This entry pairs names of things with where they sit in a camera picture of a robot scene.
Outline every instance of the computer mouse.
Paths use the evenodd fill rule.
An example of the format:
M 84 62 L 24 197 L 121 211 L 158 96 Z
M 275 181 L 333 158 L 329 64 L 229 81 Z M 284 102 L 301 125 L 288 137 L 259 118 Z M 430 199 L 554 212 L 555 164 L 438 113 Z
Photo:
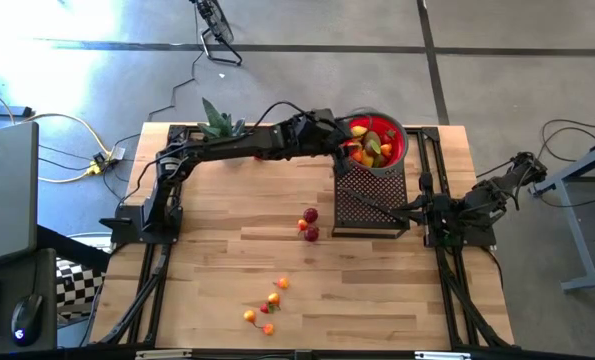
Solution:
M 19 300 L 13 310 L 10 331 L 13 342 L 18 346 L 28 346 L 39 338 L 41 333 L 41 308 L 43 297 L 32 294 Z

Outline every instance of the checkered pattern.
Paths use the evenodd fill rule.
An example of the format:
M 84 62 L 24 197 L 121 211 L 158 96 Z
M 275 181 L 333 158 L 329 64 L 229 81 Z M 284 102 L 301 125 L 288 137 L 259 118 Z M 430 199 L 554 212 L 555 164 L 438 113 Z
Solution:
M 57 308 L 92 303 L 106 274 L 68 260 L 57 259 Z M 60 313 L 66 319 L 86 313 Z

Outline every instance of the wooden table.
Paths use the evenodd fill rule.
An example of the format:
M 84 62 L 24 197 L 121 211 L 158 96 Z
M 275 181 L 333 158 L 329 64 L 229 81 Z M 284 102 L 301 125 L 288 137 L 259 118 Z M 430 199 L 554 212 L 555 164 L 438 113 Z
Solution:
M 155 153 L 166 145 L 167 123 L 144 124 L 129 191 Z M 453 197 L 475 183 L 466 131 L 439 127 Z M 434 251 L 422 246 L 422 228 L 397 240 L 331 238 L 333 174 L 329 157 L 291 161 L 243 160 L 200 164 L 184 182 L 184 221 L 173 247 L 157 347 L 290 349 L 447 349 L 446 319 Z M 405 159 L 409 199 L 419 194 L 416 142 Z M 128 203 L 151 192 L 154 170 Z M 304 209 L 319 210 L 320 240 L 297 236 Z M 134 298 L 144 246 L 124 247 L 110 261 L 92 340 L 112 328 Z M 506 341 L 512 333 L 495 264 L 481 249 L 464 251 L 471 296 Z M 280 277 L 290 288 L 278 291 Z M 264 335 L 244 321 L 272 292 L 281 311 L 257 311 Z M 145 305 L 142 334 L 151 303 Z M 458 325 L 466 339 L 463 313 Z

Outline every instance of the gray floor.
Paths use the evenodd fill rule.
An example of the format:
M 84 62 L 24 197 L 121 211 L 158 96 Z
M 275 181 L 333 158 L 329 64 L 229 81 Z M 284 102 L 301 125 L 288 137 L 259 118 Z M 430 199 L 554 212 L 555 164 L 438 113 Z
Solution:
M 426 3 L 437 46 L 595 48 L 595 0 Z M 414 0 L 222 4 L 240 44 L 423 46 Z M 19 25 L 10 26 L 11 21 Z M 168 104 L 172 86 L 190 76 L 196 53 L 53 50 L 49 42 L 28 39 L 193 43 L 194 30 L 186 0 L 0 5 L 0 40 L 7 44 L 0 41 L 0 94 L 38 112 L 81 116 L 111 146 L 139 132 L 149 111 Z M 154 121 L 203 120 L 200 101 L 206 97 L 247 119 L 288 99 L 303 107 L 331 107 L 338 114 L 370 105 L 405 124 L 437 123 L 425 55 L 242 55 L 242 68 L 200 60 L 198 82 L 181 88 L 177 108 Z M 450 123 L 467 127 L 478 171 L 517 151 L 537 151 L 539 129 L 549 119 L 595 123 L 593 57 L 442 55 L 437 60 Z M 287 115 L 278 111 L 273 120 Z M 78 124 L 41 121 L 42 144 L 85 156 L 98 151 Z M 0 126 L 6 125 L 0 120 Z M 553 148 L 569 157 L 583 155 L 592 145 L 592 139 L 579 133 L 564 133 L 553 141 Z M 80 165 L 76 159 L 41 154 Z M 565 166 L 548 155 L 544 161 L 552 170 Z M 45 164 L 40 171 L 56 178 L 73 175 Z M 126 176 L 130 166 L 120 171 Z M 124 183 L 114 177 L 109 181 L 124 191 Z M 116 204 L 99 177 L 69 185 L 40 183 L 39 190 L 40 223 L 64 234 L 104 231 L 97 220 L 112 215 Z M 521 206 L 519 213 L 509 211 L 496 225 L 516 342 L 527 349 L 595 355 L 595 289 L 564 295 L 559 288 L 560 281 L 583 275 L 564 215 L 525 195 Z

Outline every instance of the red bowl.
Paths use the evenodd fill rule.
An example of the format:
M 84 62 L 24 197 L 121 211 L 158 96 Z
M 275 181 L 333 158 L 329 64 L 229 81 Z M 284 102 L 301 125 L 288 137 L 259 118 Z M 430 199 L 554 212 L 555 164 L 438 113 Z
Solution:
M 408 146 L 408 143 L 407 143 L 408 138 L 407 138 L 407 136 L 404 136 L 404 134 L 402 133 L 401 125 L 397 124 L 397 125 L 399 125 L 399 126 L 397 126 L 392 123 L 392 121 L 396 121 L 396 120 L 389 120 L 389 119 L 385 119 L 385 118 L 378 117 L 378 116 L 371 116 L 371 118 L 373 120 L 372 125 L 370 124 L 370 118 L 357 117 L 350 121 L 349 126 L 351 128 L 353 126 L 363 126 L 365 128 L 368 128 L 369 131 L 372 130 L 372 131 L 376 132 L 379 136 L 381 136 L 382 134 L 386 133 L 389 130 L 392 130 L 395 132 L 395 137 L 393 139 L 393 142 L 391 142 L 391 145 L 393 146 L 391 157 L 388 160 L 388 163 L 386 163 L 385 166 L 380 168 L 380 169 L 383 169 L 383 168 L 386 168 L 386 167 L 396 164 L 398 161 L 401 160 L 401 158 L 404 155 L 406 155 L 406 150 L 407 150 L 407 146 Z

